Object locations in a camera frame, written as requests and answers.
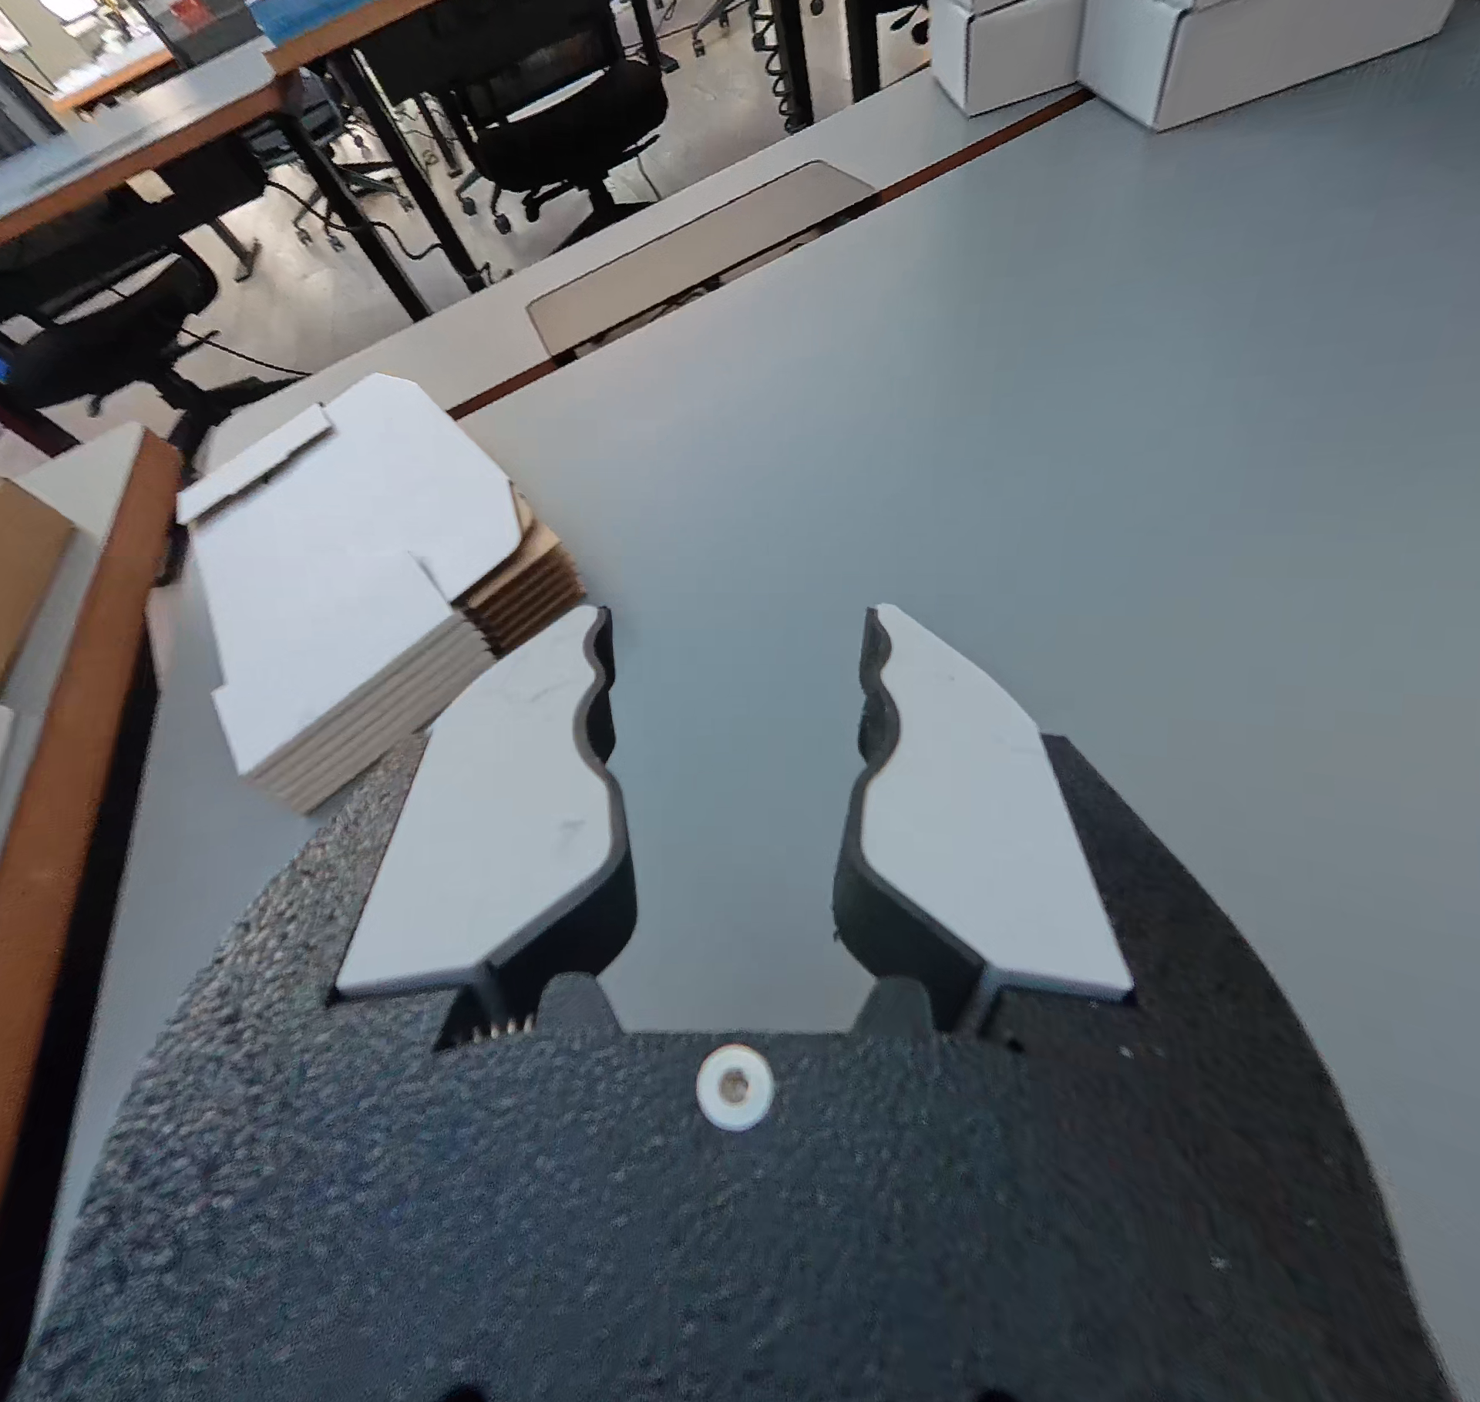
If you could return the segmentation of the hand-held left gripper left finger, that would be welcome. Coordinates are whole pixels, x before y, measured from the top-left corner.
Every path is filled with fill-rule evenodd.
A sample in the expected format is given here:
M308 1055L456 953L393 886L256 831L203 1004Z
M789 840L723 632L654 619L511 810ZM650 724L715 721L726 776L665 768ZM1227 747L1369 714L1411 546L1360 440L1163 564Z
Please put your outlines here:
M637 897L615 747L612 616L579 605L431 726L337 970L337 1002L432 991L537 1005L605 971Z

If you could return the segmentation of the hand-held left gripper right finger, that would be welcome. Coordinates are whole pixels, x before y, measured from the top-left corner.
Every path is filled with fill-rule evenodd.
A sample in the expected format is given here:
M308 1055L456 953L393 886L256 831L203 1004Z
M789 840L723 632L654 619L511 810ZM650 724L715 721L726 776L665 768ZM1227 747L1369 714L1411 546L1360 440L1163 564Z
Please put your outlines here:
M1135 981L1035 721L889 603L865 613L838 941L953 1034L1003 991L1125 1005Z

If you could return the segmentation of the stack of cardboard sheets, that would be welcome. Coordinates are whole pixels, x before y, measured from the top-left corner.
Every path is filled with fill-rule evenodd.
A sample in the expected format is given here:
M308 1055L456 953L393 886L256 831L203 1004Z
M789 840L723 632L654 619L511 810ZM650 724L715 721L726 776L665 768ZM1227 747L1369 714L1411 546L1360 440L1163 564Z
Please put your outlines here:
M175 521L235 774L300 816L584 598L507 472L382 374L193 482Z

